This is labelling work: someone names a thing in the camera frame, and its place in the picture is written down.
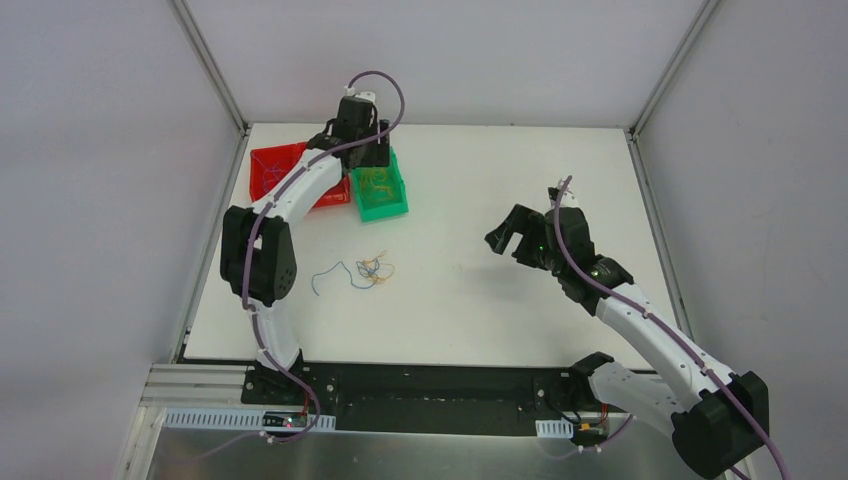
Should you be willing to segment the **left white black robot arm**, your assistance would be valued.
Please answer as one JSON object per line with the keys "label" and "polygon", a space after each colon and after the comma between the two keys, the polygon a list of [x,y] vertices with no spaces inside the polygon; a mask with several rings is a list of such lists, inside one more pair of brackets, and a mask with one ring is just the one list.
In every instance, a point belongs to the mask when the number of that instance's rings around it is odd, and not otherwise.
{"label": "left white black robot arm", "polygon": [[352,171],[390,166],[390,126],[372,93],[343,97],[336,117],[306,142],[275,186],[251,206],[224,214],[220,275],[250,317],[256,359],[273,370],[266,389],[281,404],[297,402],[305,390],[305,378],[291,368],[301,346],[285,312],[298,273],[293,228]]}

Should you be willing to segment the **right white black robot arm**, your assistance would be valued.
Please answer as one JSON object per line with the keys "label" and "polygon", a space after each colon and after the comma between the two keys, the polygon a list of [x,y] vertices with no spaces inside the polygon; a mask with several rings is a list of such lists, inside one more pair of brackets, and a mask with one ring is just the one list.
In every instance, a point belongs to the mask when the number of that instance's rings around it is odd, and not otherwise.
{"label": "right white black robot arm", "polygon": [[513,235],[517,263],[549,272],[566,297],[623,337],[661,377],[637,377],[602,352],[569,370],[569,400],[583,410],[599,403],[641,418],[671,439],[683,462],[712,479],[765,446],[769,398],[755,373],[739,375],[670,326],[651,309],[633,276],[596,253],[583,211],[554,207],[542,214],[515,205],[485,236],[501,254]]}

